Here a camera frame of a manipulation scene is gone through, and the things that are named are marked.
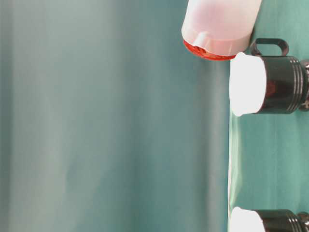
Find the green surface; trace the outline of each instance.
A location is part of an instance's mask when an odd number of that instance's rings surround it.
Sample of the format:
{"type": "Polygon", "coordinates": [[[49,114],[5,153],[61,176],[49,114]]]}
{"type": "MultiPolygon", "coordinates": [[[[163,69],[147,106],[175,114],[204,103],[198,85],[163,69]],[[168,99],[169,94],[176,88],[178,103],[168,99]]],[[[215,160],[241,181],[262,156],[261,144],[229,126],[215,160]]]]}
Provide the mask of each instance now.
{"type": "Polygon", "coordinates": [[[1,232],[226,231],[229,62],[186,7],[0,1],[1,232]]]}
{"type": "MultiPolygon", "coordinates": [[[[309,58],[309,1],[264,0],[253,38],[282,38],[290,56],[309,58]]],[[[278,55],[275,46],[261,46],[278,55]]],[[[309,211],[309,114],[230,115],[229,210],[309,211]]]]}

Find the flashlight lens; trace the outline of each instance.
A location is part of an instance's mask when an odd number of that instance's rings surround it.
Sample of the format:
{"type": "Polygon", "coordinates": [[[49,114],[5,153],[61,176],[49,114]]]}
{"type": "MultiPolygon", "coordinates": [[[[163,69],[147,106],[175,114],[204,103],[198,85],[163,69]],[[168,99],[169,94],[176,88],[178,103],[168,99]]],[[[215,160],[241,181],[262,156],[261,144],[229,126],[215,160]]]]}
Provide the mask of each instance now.
{"type": "Polygon", "coordinates": [[[260,57],[240,52],[231,60],[229,97],[236,116],[257,113],[266,93],[266,70],[260,57]]]}

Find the red bottle cap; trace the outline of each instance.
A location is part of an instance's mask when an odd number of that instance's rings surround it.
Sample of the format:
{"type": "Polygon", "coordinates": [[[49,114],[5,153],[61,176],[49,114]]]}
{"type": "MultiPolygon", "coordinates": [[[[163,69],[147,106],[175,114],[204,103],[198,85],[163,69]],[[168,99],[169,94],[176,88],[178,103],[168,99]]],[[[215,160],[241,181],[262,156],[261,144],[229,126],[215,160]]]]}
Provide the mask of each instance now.
{"type": "Polygon", "coordinates": [[[234,56],[219,56],[213,53],[207,52],[205,49],[198,47],[198,46],[192,46],[189,44],[186,40],[183,40],[183,43],[185,47],[192,52],[194,55],[201,57],[203,59],[210,59],[210,60],[230,60],[233,59],[236,55],[234,56]]]}

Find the glowing flashlight lens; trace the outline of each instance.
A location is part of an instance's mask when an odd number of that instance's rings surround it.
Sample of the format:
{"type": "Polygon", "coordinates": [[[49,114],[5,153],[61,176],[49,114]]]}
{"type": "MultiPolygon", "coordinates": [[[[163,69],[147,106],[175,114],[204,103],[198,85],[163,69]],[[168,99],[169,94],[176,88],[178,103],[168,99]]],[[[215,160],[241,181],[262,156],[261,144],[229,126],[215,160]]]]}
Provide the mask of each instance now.
{"type": "Polygon", "coordinates": [[[235,207],[232,210],[229,232],[265,232],[263,221],[253,210],[235,207]]]}
{"type": "Polygon", "coordinates": [[[231,60],[229,97],[236,116],[258,112],[266,93],[266,70],[260,57],[243,52],[231,60]]]}

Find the flashlight handle loop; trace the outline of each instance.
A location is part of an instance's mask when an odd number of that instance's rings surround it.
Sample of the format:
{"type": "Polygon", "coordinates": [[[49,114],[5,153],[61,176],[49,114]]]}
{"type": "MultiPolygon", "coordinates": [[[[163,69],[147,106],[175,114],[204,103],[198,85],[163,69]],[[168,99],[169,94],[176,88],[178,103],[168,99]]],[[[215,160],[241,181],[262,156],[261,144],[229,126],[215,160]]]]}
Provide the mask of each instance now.
{"type": "Polygon", "coordinates": [[[250,51],[253,56],[262,56],[262,53],[257,48],[258,44],[274,44],[281,48],[281,56],[284,57],[289,52],[289,45],[283,39],[276,39],[276,38],[257,38],[253,41],[250,45],[250,51]]]}

